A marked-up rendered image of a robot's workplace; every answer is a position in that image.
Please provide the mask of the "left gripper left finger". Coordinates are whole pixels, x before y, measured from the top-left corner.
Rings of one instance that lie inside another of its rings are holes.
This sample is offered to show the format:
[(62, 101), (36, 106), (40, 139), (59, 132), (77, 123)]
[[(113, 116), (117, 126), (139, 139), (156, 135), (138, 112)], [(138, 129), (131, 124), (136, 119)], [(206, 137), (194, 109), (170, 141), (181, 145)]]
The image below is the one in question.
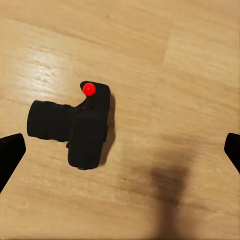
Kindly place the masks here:
[(0, 138), (0, 193), (26, 152), (22, 133)]

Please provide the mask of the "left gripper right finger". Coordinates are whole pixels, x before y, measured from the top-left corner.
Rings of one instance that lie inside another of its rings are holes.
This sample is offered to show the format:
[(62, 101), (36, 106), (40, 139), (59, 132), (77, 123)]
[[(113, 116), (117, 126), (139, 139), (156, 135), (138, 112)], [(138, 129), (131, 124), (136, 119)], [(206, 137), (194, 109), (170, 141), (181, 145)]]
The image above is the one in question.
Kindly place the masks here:
[(229, 133), (227, 135), (224, 151), (240, 173), (240, 135)]

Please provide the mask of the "digital camera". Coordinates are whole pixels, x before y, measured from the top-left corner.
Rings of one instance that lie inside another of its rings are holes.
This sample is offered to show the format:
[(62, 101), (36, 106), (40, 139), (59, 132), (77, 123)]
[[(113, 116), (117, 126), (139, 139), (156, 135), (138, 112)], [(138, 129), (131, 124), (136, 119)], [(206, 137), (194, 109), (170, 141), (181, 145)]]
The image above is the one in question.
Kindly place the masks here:
[(35, 100), (28, 113), (27, 135), (68, 142), (68, 163), (79, 170), (99, 166), (108, 135), (110, 88), (93, 81), (80, 84), (86, 99), (78, 106)]

